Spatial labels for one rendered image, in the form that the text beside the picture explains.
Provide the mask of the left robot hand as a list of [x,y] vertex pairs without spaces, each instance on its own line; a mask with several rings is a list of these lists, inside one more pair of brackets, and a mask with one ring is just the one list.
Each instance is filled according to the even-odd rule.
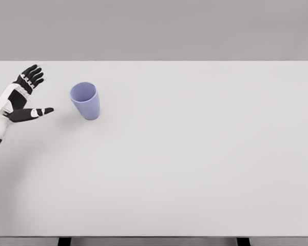
[[35,64],[20,73],[0,96],[0,117],[12,123],[38,119],[54,108],[26,108],[28,97],[44,81],[42,68]]

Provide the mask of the lavender plastic cup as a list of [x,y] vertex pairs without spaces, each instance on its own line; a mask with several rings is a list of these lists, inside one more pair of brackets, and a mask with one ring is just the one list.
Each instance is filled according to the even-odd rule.
[[95,120],[100,115],[100,99],[96,86],[90,82],[80,82],[70,90],[70,99],[87,120]]

